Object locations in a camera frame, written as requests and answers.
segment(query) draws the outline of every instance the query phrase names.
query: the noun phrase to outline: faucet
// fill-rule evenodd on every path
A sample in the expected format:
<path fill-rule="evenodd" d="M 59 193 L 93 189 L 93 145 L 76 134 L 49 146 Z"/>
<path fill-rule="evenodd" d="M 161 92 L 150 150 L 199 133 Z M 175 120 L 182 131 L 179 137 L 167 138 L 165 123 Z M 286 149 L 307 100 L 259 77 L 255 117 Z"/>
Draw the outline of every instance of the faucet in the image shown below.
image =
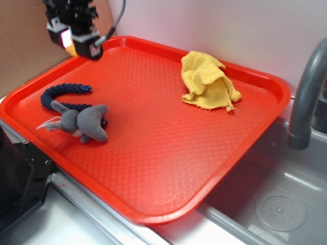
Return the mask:
<path fill-rule="evenodd" d="M 304 150 L 312 128 L 327 133 L 327 37 L 314 49 L 296 92 L 287 131 L 287 145 Z"/>

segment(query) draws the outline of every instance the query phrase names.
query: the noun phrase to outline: tray rim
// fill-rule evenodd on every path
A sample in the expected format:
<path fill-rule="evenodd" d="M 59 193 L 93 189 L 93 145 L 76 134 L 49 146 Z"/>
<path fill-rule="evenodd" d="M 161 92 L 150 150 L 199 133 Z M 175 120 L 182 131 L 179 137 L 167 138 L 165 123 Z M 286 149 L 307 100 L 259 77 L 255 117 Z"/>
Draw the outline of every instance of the tray rim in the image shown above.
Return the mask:
<path fill-rule="evenodd" d="M 103 48 L 104 51 L 108 50 L 109 48 L 114 47 L 130 47 L 135 48 L 138 50 L 144 51 L 144 47 L 146 47 L 147 53 L 151 53 L 153 55 L 159 55 L 164 58 L 169 58 L 170 60 L 180 62 L 181 57 L 185 56 L 188 51 L 183 51 L 177 48 L 173 48 L 170 46 L 158 44 L 152 41 L 136 38 L 136 37 L 130 37 L 130 36 L 122 36 L 122 37 L 116 37 L 111 38 L 107 42 L 104 43 Z M 39 141 L 33 133 L 29 132 L 25 127 L 23 127 L 21 124 L 19 124 L 17 121 L 14 120 L 13 117 L 11 117 L 11 111 L 12 108 L 15 107 L 17 102 L 19 102 L 21 99 L 26 98 L 26 89 L 28 88 L 29 95 L 31 95 L 33 92 L 38 91 L 41 88 L 44 88 L 47 86 L 48 83 L 40 83 L 37 82 L 39 80 L 46 80 L 52 82 L 53 80 L 61 77 L 63 74 L 67 73 L 69 70 L 72 70 L 71 66 L 74 66 L 74 68 L 82 65 L 83 63 L 87 62 L 88 60 L 83 57 L 72 57 L 68 60 L 62 62 L 61 64 L 51 68 L 50 70 L 46 71 L 45 73 L 37 76 L 36 78 L 32 79 L 28 83 L 22 85 L 21 87 L 17 88 L 16 90 L 12 91 L 9 95 L 6 96 L 6 98 L 2 101 L 0 104 L 0 118 L 5 121 L 9 126 L 11 126 L 14 130 L 16 130 L 19 134 L 21 134 L 24 138 L 28 139 L 29 141 L 33 143 L 37 143 L 37 146 L 46 154 L 50 153 L 50 156 L 54 159 L 55 162 L 59 161 L 66 161 L 63 156 L 60 156 L 60 154 L 54 155 L 54 152 L 51 151 L 51 148 L 49 148 L 46 144 L 44 144 L 42 141 Z M 201 188 L 198 192 L 196 192 L 192 198 L 183 206 L 178 208 L 177 210 L 171 211 L 169 213 L 164 213 L 162 215 L 148 215 L 143 214 L 137 211 L 134 207 L 128 205 L 125 200 L 121 199 L 117 194 L 114 192 L 105 189 L 102 185 L 100 185 L 98 182 L 96 182 L 94 179 L 92 179 L 90 176 L 84 173 L 75 173 L 78 168 L 76 166 L 65 166 L 62 168 L 65 172 L 67 172 L 69 175 L 71 175 L 74 179 L 79 181 L 82 185 L 84 185 L 86 188 L 90 189 L 90 185 L 87 185 L 85 183 L 92 183 L 92 190 L 96 192 L 95 194 L 104 200 L 105 203 L 116 203 L 119 205 L 114 206 L 113 208 L 120 212 L 123 216 L 133 220 L 134 222 L 145 224 L 145 225 L 155 225 L 155 224 L 162 224 L 167 223 L 172 220 L 175 220 L 177 218 L 180 218 L 181 216 L 191 212 L 194 210 L 202 201 L 203 199 L 208 195 L 208 193 L 219 184 L 220 180 L 228 174 L 228 170 L 231 169 L 235 164 L 237 164 L 238 160 L 245 154 L 239 153 L 239 149 L 248 150 L 258 139 L 259 137 L 270 127 L 270 125 L 277 119 L 279 114 L 286 108 L 288 105 L 290 99 L 291 99 L 291 92 L 289 87 L 287 86 L 286 82 L 282 80 L 281 78 L 278 78 L 274 75 L 270 75 L 265 72 L 261 72 L 258 70 L 254 70 L 251 68 L 247 68 L 244 66 L 232 64 L 229 62 L 225 62 L 220 60 L 225 66 L 226 70 L 241 70 L 244 72 L 245 75 L 252 75 L 252 76 L 260 76 L 262 78 L 267 79 L 267 81 L 270 81 L 269 85 L 267 87 L 270 87 L 271 91 L 277 100 L 277 106 L 273 108 L 271 113 L 260 123 L 260 125 L 250 134 L 250 136 L 240 145 L 240 147 L 237 149 L 236 153 L 233 153 L 232 156 L 230 156 L 219 168 L 218 171 L 213 173 L 212 177 L 208 179 L 208 181 L 205 183 L 205 188 Z"/>

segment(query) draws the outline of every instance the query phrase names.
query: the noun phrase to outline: dog toy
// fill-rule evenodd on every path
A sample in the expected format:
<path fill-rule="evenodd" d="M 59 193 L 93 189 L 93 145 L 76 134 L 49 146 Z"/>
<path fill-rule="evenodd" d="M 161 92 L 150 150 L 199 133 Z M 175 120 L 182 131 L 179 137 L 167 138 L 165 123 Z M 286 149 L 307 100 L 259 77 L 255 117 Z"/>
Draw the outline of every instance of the dog toy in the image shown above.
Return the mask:
<path fill-rule="evenodd" d="M 104 127 L 107 121 L 103 118 L 108 111 L 106 105 L 87 105 L 87 104 L 68 104 L 59 103 L 54 100 L 55 97 L 66 93 L 90 93 L 91 86 L 84 86 L 82 84 L 64 83 L 48 88 L 41 96 L 41 103 L 44 107 L 51 111 L 57 111 L 61 116 L 56 116 L 37 129 L 45 127 L 48 131 L 62 130 L 75 137 L 81 137 L 82 143 L 87 143 L 91 138 L 105 142 L 107 134 Z"/>

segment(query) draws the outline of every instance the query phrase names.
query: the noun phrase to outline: sink basin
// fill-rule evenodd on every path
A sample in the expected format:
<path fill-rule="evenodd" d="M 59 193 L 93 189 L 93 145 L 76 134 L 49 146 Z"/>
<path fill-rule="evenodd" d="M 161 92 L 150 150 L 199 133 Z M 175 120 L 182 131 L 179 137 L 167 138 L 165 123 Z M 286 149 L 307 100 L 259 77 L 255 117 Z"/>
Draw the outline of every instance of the sink basin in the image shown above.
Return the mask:
<path fill-rule="evenodd" d="M 278 118 L 205 202 L 255 244 L 326 244 L 326 137 L 313 132 L 309 148 L 296 151 L 286 130 Z"/>

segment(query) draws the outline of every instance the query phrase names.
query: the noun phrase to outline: white wall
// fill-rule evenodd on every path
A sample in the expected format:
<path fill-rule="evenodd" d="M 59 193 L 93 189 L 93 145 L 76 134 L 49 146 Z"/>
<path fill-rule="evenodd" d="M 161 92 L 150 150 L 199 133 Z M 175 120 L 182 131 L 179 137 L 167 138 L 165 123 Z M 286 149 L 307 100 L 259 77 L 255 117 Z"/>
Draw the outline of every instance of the white wall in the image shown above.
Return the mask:
<path fill-rule="evenodd" d="M 122 0 L 108 0 L 115 20 Z M 118 35 L 209 53 L 284 79 L 296 92 L 327 36 L 326 0 L 126 0 Z"/>

